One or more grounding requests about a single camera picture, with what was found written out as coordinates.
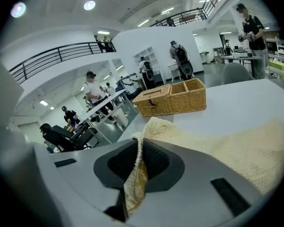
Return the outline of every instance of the fluorescent light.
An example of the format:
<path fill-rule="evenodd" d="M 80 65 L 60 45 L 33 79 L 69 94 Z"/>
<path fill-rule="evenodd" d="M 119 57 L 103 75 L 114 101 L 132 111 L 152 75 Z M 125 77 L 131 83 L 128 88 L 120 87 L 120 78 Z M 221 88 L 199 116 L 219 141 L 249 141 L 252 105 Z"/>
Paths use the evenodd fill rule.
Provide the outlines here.
<path fill-rule="evenodd" d="M 98 34 L 109 35 L 109 32 L 107 32 L 107 31 L 98 31 Z"/>
<path fill-rule="evenodd" d="M 87 1 L 83 7 L 85 10 L 92 10 L 95 7 L 95 5 L 96 3 L 94 1 Z"/>
<path fill-rule="evenodd" d="M 140 23 L 140 24 L 138 25 L 138 27 L 142 26 L 143 24 L 146 24 L 148 21 L 149 21 L 149 19 L 145 20 L 144 22 Z"/>
<path fill-rule="evenodd" d="M 120 70 L 124 65 L 120 66 L 119 68 L 117 68 L 117 70 Z"/>
<path fill-rule="evenodd" d="M 164 11 L 162 11 L 161 13 L 163 14 L 163 13 L 167 13 L 168 11 L 171 11 L 171 10 L 173 10 L 174 8 L 169 8 L 169 9 L 167 9 L 167 10 L 164 10 Z"/>
<path fill-rule="evenodd" d="M 48 103 L 47 103 L 46 101 L 44 101 L 44 100 L 41 100 L 40 103 L 41 103 L 42 105 L 44 105 L 44 106 L 48 106 Z"/>
<path fill-rule="evenodd" d="M 13 17 L 20 17 L 21 15 L 24 14 L 25 10 L 26 10 L 25 4 L 23 2 L 19 2 L 15 4 L 15 6 L 10 11 L 10 14 Z"/>

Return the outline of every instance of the black rectangular slot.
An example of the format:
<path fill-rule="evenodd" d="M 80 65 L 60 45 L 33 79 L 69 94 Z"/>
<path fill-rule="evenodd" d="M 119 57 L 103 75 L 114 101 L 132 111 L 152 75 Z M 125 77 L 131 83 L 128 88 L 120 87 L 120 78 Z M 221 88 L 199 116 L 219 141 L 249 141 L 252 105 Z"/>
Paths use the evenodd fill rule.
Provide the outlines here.
<path fill-rule="evenodd" d="M 238 216 L 250 207 L 250 204 L 224 178 L 210 182 L 234 216 Z"/>
<path fill-rule="evenodd" d="M 66 159 L 66 160 L 63 160 L 63 161 L 57 161 L 57 162 L 55 162 L 55 165 L 56 165 L 56 167 L 61 167 L 61 166 L 66 166 L 66 165 L 75 163 L 75 162 L 77 162 L 75 159 L 70 158 L 70 159 Z"/>

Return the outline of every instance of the round ceiling light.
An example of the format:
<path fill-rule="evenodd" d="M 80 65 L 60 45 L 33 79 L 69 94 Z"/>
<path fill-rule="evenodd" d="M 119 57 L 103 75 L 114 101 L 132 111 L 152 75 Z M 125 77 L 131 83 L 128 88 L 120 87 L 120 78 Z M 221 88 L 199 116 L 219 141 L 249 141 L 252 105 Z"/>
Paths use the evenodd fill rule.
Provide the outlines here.
<path fill-rule="evenodd" d="M 88 1 L 84 4 L 85 10 L 92 10 L 95 7 L 96 3 L 94 1 Z"/>
<path fill-rule="evenodd" d="M 15 6 L 12 8 L 10 14 L 13 17 L 20 17 L 21 15 L 24 14 L 25 10 L 26 10 L 26 6 L 23 2 L 19 2 L 17 4 L 15 4 Z"/>

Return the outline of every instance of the metal railing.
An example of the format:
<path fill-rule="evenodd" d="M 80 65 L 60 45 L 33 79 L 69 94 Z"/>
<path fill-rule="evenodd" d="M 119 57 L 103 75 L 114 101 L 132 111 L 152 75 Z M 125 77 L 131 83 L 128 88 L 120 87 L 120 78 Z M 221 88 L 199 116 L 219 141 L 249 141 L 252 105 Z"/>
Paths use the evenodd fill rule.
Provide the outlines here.
<path fill-rule="evenodd" d="M 111 42 L 84 42 L 63 45 L 32 56 L 10 69 L 9 72 L 21 84 L 33 75 L 62 61 L 108 52 L 116 52 Z"/>
<path fill-rule="evenodd" d="M 152 26 L 181 26 L 188 24 L 190 22 L 198 20 L 206 20 L 213 8 L 215 8 L 216 3 L 220 0 L 205 0 L 202 8 L 196 8 L 189 11 L 177 13 L 161 21 L 156 21 Z"/>

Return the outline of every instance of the khaki pants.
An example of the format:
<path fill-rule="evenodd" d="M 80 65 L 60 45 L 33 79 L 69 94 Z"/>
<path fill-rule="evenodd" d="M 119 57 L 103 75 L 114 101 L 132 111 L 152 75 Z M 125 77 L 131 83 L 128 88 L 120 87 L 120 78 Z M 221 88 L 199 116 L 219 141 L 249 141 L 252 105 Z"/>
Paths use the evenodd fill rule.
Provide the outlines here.
<path fill-rule="evenodd" d="M 254 56 L 262 57 L 261 60 L 254 60 L 254 72 L 255 72 L 255 79 L 264 79 L 265 75 L 265 67 L 268 66 L 268 51 L 267 49 L 264 50 L 257 50 L 252 51 Z"/>

